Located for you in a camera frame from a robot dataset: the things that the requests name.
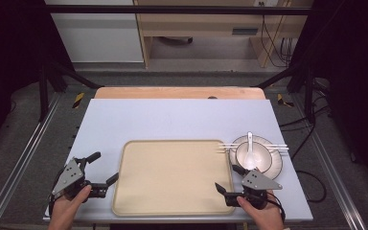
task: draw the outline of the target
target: floor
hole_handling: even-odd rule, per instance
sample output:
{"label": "floor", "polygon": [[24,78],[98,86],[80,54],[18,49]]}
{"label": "floor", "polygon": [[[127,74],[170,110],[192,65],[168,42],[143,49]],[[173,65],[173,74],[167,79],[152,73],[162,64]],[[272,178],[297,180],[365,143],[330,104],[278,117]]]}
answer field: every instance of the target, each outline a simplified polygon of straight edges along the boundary
{"label": "floor", "polygon": [[[275,56],[274,63],[282,63]],[[156,39],[149,68],[138,65],[115,65],[107,69],[82,66],[79,72],[104,85],[176,85],[176,86],[253,86],[284,69],[271,63],[264,69],[247,38],[195,37],[189,44],[182,40]],[[47,127],[40,128],[38,85],[31,84],[12,95],[12,112],[0,130],[0,229],[45,229],[42,220],[47,195],[57,171],[73,145],[75,135],[95,90],[66,77],[65,93],[50,91],[57,108]],[[278,123],[287,124],[302,118],[302,92],[289,94],[280,80],[264,90],[271,100]],[[77,94],[84,93],[78,108],[72,105]],[[326,97],[314,92],[316,113],[313,128],[306,121],[282,126],[290,147],[294,168],[306,193],[314,216],[309,222],[288,222],[291,229],[368,229],[368,171],[351,161],[343,136],[335,125]],[[32,148],[28,142],[34,132],[41,132]],[[18,160],[27,158],[25,167]],[[13,169],[22,168],[18,176]],[[237,223],[238,229],[243,224]],[[256,229],[250,221],[249,229]],[[91,229],[91,224],[76,223],[76,229]],[[98,224],[97,229],[109,229]]]}

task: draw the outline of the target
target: tray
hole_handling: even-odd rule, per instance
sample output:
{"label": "tray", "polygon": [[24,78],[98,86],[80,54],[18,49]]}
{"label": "tray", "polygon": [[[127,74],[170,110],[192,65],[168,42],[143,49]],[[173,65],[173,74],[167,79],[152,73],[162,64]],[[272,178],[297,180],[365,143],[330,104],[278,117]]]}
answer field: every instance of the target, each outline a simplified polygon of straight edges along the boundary
{"label": "tray", "polygon": [[121,158],[112,210],[118,216],[228,215],[215,182],[233,191],[219,140],[130,141]]}

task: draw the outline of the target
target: finger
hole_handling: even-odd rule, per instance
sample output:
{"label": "finger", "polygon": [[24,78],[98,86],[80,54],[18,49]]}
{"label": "finger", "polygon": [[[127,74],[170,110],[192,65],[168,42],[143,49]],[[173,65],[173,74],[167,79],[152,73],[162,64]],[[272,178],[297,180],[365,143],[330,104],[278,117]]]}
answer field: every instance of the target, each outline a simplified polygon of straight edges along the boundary
{"label": "finger", "polygon": [[72,201],[72,206],[79,208],[80,205],[88,198],[89,193],[91,193],[91,185],[83,187],[83,189],[77,194],[77,196]]}
{"label": "finger", "polygon": [[254,208],[245,198],[238,196],[236,200],[249,216],[253,217],[255,215],[256,208]]}

